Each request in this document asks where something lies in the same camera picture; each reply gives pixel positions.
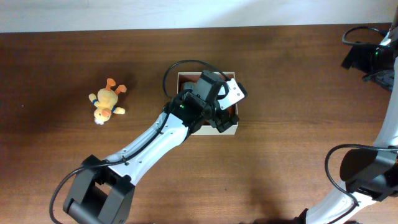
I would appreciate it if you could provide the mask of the yellow duck plush toy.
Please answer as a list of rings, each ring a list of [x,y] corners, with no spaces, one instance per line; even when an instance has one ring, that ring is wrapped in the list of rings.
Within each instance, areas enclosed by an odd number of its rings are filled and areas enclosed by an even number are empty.
[[[104,125],[109,121],[113,114],[124,114],[126,111],[122,107],[116,106],[119,94],[125,93],[127,87],[125,85],[118,85],[115,90],[112,87],[116,86],[116,82],[112,78],[106,80],[106,86],[100,89],[97,94],[91,93],[88,98],[96,107],[94,111],[94,121],[98,125]]]

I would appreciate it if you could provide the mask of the yellow grey toy truck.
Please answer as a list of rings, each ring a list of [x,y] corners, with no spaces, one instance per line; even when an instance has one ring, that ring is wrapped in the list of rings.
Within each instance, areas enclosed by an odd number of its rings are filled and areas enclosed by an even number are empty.
[[[192,92],[195,88],[195,85],[196,85],[195,82],[183,82],[180,85],[180,91],[188,90],[188,91]]]

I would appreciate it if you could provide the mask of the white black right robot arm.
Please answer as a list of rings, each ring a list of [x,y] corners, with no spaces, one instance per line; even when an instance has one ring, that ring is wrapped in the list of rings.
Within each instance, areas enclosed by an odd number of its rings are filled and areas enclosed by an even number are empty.
[[[383,37],[379,44],[350,42],[343,36],[351,50],[341,65],[364,72],[364,81],[391,91],[382,128],[372,146],[340,144],[329,150],[325,172],[334,188],[294,223],[351,223],[363,208],[397,196],[397,19],[377,33]]]

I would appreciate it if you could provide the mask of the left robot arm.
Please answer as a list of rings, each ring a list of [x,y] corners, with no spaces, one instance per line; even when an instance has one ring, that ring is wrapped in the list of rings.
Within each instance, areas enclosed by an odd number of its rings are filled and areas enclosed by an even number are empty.
[[[247,96],[234,78],[202,71],[199,79],[168,102],[155,123],[132,143],[103,160],[87,157],[77,170],[63,211],[78,223],[126,223],[135,187],[171,149],[205,122],[219,133],[238,123],[228,108]]]

